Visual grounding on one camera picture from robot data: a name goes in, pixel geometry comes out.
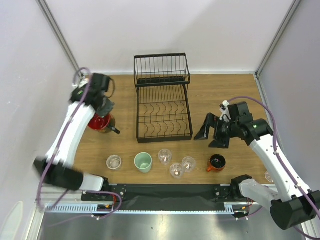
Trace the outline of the black skull pattern mug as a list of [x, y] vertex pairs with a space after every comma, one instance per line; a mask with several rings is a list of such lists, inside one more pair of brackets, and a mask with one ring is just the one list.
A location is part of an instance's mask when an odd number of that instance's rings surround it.
[[100, 117], [97, 114], [90, 120], [88, 127], [94, 131], [98, 131], [100, 133], [106, 133], [106, 126], [111, 124], [116, 126], [116, 119], [112, 114], [108, 114], [105, 117]]

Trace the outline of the small orange black cup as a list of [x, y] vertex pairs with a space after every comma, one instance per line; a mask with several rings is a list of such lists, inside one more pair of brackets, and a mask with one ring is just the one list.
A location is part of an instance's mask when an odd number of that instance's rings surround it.
[[226, 159], [220, 154], [214, 154], [207, 161], [207, 172], [220, 172], [226, 167]]

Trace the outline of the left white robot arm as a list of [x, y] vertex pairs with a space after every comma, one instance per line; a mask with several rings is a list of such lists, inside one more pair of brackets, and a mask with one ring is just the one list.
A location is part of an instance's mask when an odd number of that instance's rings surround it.
[[98, 199], [109, 197], [108, 180], [102, 176], [89, 174], [73, 168], [80, 141], [90, 121], [96, 123], [98, 130], [120, 134], [111, 120], [106, 120], [114, 108], [114, 103], [106, 93], [114, 80], [101, 73], [93, 73], [88, 81], [74, 87], [69, 99], [67, 114], [62, 127], [44, 157], [37, 157], [33, 166], [40, 176], [38, 191], [44, 184], [70, 191], [89, 191]]

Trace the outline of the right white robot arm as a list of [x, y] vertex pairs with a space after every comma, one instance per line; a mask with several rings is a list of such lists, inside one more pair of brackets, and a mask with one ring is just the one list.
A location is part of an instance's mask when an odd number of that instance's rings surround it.
[[221, 115], [208, 113], [195, 140], [208, 139], [214, 128], [211, 148], [227, 149], [232, 138], [245, 141], [263, 162], [276, 190], [261, 185], [249, 175], [231, 180], [235, 201], [249, 198], [269, 210], [276, 225], [287, 230], [320, 216], [320, 192], [313, 191], [299, 177], [278, 145], [276, 126], [262, 118], [255, 120], [245, 101], [220, 105]]

